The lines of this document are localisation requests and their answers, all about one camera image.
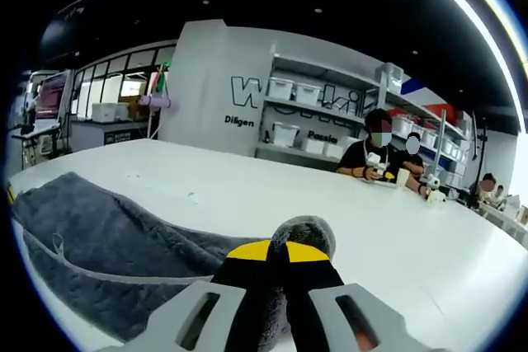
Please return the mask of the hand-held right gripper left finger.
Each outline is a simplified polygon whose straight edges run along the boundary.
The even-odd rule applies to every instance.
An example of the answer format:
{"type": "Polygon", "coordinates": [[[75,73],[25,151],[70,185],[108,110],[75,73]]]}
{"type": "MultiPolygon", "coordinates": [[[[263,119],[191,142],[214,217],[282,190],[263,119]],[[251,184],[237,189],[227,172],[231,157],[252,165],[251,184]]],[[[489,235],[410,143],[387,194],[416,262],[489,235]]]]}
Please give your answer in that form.
{"type": "Polygon", "coordinates": [[[121,351],[269,351],[285,329],[285,297],[269,240],[236,247],[209,281],[156,308],[121,351]]]}

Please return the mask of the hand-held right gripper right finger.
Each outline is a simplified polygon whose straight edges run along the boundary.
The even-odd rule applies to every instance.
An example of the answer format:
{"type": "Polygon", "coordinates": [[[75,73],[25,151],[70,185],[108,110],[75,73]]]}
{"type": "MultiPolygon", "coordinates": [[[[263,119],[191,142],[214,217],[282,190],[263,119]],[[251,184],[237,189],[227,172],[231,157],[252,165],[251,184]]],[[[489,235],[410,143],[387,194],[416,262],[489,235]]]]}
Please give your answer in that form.
{"type": "Polygon", "coordinates": [[[404,317],[359,284],[345,284],[327,254],[298,242],[284,248],[287,319],[298,351],[431,351],[404,317]]]}

